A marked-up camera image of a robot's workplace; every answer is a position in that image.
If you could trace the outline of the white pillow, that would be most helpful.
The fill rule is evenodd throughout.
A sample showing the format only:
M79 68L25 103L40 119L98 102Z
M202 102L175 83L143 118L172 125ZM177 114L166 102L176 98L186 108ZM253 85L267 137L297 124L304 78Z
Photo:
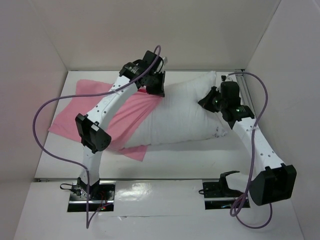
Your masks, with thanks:
M168 72L157 107L125 143L125 148L174 144L224 137L228 131L217 114L199 105L216 86L216 72Z

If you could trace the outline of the pink fabric pillowcase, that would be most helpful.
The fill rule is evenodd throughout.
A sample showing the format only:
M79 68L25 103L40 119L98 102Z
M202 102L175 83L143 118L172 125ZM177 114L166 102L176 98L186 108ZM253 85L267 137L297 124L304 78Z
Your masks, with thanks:
M102 98L102 96L72 98L70 103L55 117L48 131L80 142L81 137L75 118L79 113L85 115L92 110ZM135 147L125 147L125 144L129 142L134 133L138 132L138 127L141 127L142 122L151 116L151 112L162 100L162 97L147 94L143 88L132 95L117 111L105 130L112 137L107 149L130 159L143 161L148 148L146 143L138 143Z

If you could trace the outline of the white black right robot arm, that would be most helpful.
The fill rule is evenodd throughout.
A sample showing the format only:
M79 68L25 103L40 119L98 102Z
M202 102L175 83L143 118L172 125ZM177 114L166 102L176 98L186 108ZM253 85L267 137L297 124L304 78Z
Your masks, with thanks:
M290 199L297 171L277 156L260 131L252 110L241 103L238 83L224 81L219 87L213 86L198 104L209 112L221 113L251 155L248 175L237 170L220 175L220 194L248 192L257 206Z

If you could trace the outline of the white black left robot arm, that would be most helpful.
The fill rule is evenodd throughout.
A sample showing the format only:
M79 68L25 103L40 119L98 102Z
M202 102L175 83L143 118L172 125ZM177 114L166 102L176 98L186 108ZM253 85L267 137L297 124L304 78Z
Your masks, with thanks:
M146 51L142 59L128 62L110 89L96 106L85 115L75 118L78 134L83 145L82 164L85 169L77 179L81 194L88 200L99 193L99 169L103 151L110 145L112 137L106 132L109 123L124 103L144 87L151 95L164 97L165 70L168 59Z

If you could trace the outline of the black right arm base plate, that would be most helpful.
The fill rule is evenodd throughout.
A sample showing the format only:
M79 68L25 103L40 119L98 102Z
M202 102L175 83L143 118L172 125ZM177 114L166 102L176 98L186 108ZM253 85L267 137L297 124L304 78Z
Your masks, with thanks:
M203 181L198 191L204 197L206 210L230 209L234 201L242 195L237 190L224 189L218 180Z

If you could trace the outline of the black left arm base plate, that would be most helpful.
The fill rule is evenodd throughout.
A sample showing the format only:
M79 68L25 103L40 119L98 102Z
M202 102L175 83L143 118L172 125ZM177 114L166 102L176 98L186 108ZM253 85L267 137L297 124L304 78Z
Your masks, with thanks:
M75 183L62 183L60 185L61 190L68 190L69 201L67 212L68 213L84 213L86 212L86 194L85 192ZM114 211L114 200L115 200L115 182L102 181L99 184L97 192L92 198L89 199L89 212L95 212L100 208L101 212L113 212Z

